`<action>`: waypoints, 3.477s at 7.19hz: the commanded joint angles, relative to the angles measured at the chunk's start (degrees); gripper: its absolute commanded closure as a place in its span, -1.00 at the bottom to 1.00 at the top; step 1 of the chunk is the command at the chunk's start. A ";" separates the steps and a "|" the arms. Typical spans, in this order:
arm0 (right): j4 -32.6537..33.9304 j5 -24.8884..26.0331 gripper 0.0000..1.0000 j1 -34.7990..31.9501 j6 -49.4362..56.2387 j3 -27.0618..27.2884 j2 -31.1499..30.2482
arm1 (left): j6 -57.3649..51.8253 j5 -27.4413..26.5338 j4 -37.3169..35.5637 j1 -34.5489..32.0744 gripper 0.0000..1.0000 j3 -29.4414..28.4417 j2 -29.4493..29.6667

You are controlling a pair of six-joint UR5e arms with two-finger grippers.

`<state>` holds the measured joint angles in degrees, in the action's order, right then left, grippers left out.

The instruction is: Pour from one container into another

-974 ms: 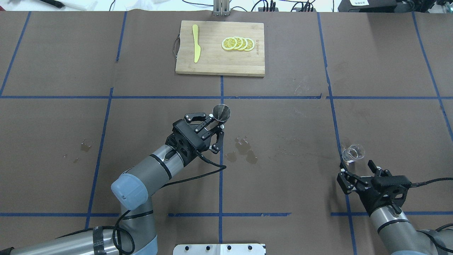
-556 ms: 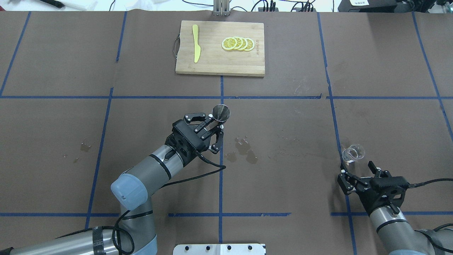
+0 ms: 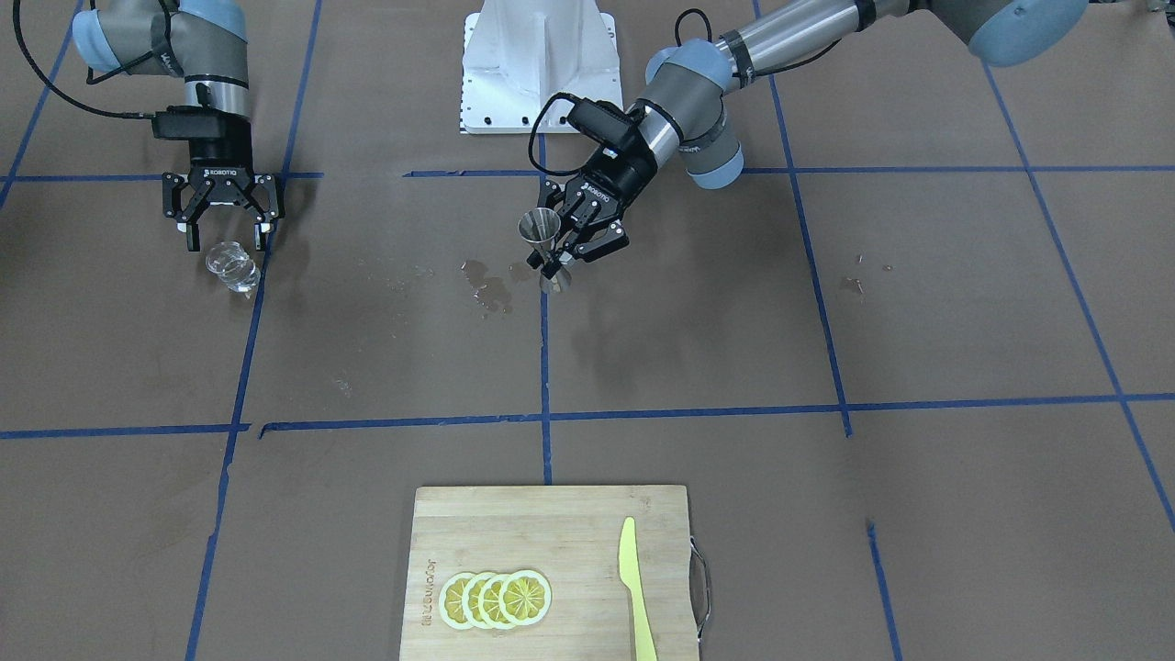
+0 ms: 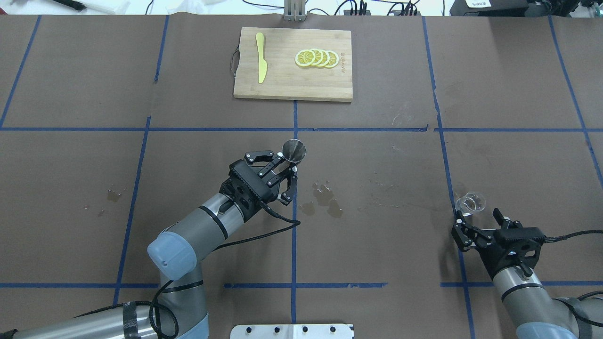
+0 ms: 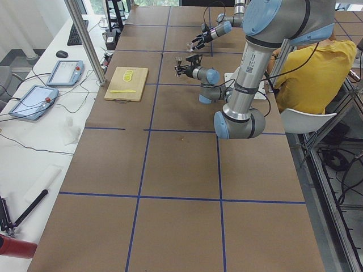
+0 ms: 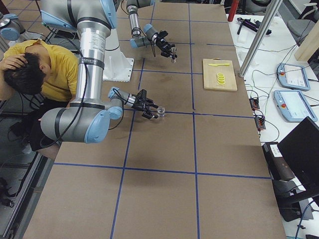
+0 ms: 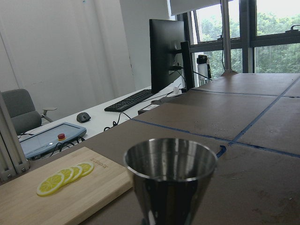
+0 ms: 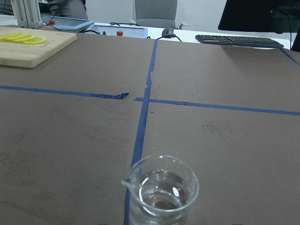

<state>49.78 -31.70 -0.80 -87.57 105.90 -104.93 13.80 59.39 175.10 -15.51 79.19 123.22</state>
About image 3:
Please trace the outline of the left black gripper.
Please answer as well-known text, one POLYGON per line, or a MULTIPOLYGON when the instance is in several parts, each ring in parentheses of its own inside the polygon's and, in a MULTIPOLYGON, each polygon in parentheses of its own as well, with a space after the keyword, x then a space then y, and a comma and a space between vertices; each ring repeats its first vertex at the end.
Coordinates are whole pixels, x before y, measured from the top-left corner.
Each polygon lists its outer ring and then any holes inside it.
POLYGON ((544 177, 537 207, 553 210, 572 227, 557 242, 542 267, 542 276, 553 279, 568 263, 604 258, 629 247, 622 213, 649 186, 658 171, 654 151, 646 139, 624 139, 616 146, 600 146, 588 162, 565 181, 544 177))

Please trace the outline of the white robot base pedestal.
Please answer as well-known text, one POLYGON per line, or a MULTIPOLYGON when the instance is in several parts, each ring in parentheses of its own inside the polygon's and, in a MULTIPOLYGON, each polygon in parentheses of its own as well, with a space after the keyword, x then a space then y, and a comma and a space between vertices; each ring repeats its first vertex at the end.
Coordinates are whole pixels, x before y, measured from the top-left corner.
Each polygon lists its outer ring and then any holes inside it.
POLYGON ((558 92, 622 106, 615 16, 595 1, 486 1, 464 21, 459 130, 571 133, 558 92))

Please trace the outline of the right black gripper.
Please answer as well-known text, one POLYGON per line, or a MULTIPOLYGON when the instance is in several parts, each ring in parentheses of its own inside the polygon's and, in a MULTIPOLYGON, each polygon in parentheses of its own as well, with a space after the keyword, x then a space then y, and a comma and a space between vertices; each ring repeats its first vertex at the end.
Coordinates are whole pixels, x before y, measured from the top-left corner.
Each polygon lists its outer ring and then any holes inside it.
POLYGON ((283 181, 273 174, 253 175, 251 122, 221 112, 224 137, 187 140, 188 177, 161 175, 162 213, 184 234, 187 250, 201 251, 199 221, 210 204, 251 207, 253 247, 267 252, 277 222, 283 217, 283 181))

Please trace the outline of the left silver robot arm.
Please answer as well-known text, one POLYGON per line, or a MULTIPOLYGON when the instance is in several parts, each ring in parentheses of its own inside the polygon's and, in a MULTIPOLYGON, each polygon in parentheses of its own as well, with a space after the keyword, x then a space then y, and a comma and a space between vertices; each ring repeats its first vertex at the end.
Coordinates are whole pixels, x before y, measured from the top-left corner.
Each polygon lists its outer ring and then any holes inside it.
POLYGON ((532 213, 518 230, 532 245, 526 263, 553 281, 575 259, 627 247, 622 214, 679 155, 700 188, 734 183, 745 154, 723 100, 756 81, 817 62, 847 35, 885 16, 929 13, 994 67, 1050 49, 1085 13, 1085 1, 788 1, 717 40, 682 40, 650 59, 642 95, 626 107, 553 93, 566 121, 596 150, 576 169, 548 169, 532 213))

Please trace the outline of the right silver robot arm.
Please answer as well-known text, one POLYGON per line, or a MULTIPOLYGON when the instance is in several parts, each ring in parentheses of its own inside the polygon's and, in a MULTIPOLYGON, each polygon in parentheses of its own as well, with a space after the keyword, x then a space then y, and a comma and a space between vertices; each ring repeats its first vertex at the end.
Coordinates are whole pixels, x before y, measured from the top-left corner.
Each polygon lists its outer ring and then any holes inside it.
POLYGON ((113 1, 73 18, 73 40, 99 85, 108 77, 167 75, 184 80, 184 104, 152 116, 159 140, 187 142, 188 174, 161 174, 164 218, 200 251, 199 220, 210 205, 251 213, 253 243, 268 247, 283 217, 283 186, 253 171, 251 88, 246 14, 235 1, 113 1))

